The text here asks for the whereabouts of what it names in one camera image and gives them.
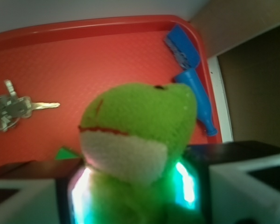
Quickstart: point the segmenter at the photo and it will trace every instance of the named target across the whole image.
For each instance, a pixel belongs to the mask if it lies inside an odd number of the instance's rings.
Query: dotted plastic surface
[[[0,132],[0,165],[54,159],[62,146],[79,152],[78,125],[86,106],[119,84],[168,84],[182,72],[163,39],[168,31],[94,36],[0,51],[0,95],[10,79],[18,96],[59,102],[33,111],[14,129]],[[197,124],[192,144],[208,143]]]

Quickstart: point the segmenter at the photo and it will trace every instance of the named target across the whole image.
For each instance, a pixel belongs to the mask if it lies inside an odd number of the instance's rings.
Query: green triangle
[[[67,147],[62,147],[59,149],[55,160],[66,160],[66,159],[75,159],[80,158],[81,156]]]

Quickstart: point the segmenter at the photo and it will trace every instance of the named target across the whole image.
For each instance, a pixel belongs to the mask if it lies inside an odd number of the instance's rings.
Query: glowing led light
[[[89,218],[89,211],[85,211],[85,208],[88,208],[88,206],[84,205],[90,203],[90,173],[91,170],[89,168],[85,168],[71,192],[76,224],[88,223],[88,220],[87,222],[85,220],[85,218]]]
[[[176,164],[176,170],[182,176],[184,200],[188,202],[190,208],[193,208],[195,202],[194,179],[180,162]]]

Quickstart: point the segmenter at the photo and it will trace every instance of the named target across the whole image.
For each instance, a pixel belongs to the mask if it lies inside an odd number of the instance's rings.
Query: white wall
[[[173,14],[192,18],[209,0],[0,0],[0,32],[93,18]]]

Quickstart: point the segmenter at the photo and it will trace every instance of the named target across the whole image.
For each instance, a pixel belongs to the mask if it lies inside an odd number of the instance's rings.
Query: black eye
[[[155,85],[154,87],[159,90],[165,90],[165,88],[161,85]]]

